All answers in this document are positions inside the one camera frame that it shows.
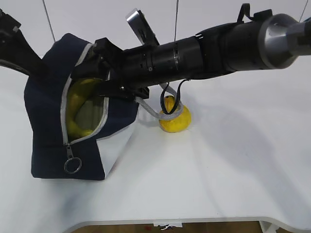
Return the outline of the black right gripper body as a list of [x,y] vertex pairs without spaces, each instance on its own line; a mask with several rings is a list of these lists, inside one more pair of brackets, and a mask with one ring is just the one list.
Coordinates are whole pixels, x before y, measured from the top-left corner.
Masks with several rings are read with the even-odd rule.
[[106,37],[95,41],[93,52],[103,55],[109,60],[108,80],[135,79],[141,85],[150,87],[156,84],[153,74],[151,51],[155,46],[142,45],[140,47],[121,50]]

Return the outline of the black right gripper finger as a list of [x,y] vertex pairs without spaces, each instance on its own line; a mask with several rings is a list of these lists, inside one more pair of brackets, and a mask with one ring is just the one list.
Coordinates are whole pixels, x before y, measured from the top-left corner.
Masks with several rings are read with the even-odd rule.
[[95,84],[94,94],[101,97],[134,100],[136,97],[149,98],[149,88],[141,85],[135,79],[93,79]]
[[106,81],[109,78],[109,60],[103,55],[93,56],[77,65],[72,71],[72,79],[98,79]]

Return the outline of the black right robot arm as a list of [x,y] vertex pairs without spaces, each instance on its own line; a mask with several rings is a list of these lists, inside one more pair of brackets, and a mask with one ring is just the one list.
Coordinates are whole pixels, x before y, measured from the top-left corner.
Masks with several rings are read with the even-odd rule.
[[284,69],[311,53],[311,22],[286,14],[256,13],[163,45],[121,50],[96,41],[92,55],[76,66],[74,80],[95,78],[98,96],[149,97],[149,87],[178,80],[204,80],[237,71]]

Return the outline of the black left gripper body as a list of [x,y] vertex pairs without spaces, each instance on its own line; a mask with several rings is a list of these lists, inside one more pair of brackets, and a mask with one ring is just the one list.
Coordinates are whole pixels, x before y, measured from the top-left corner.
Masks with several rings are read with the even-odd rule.
[[12,52],[18,47],[18,33],[21,24],[0,10],[0,59],[9,60]]

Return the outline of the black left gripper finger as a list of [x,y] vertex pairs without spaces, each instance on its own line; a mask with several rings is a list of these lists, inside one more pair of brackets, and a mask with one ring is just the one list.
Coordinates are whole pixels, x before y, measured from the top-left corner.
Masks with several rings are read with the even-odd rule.
[[22,61],[22,60],[9,61],[9,60],[1,59],[0,60],[0,66],[15,70],[15,71],[23,73],[25,75],[30,75],[31,74],[31,68],[32,68],[31,63],[29,63],[28,61]]
[[9,61],[28,61],[32,64],[31,74],[29,76],[46,77],[49,73],[48,66],[42,59],[35,53],[26,41],[23,34],[18,34],[18,47],[17,50],[12,52],[9,56]]

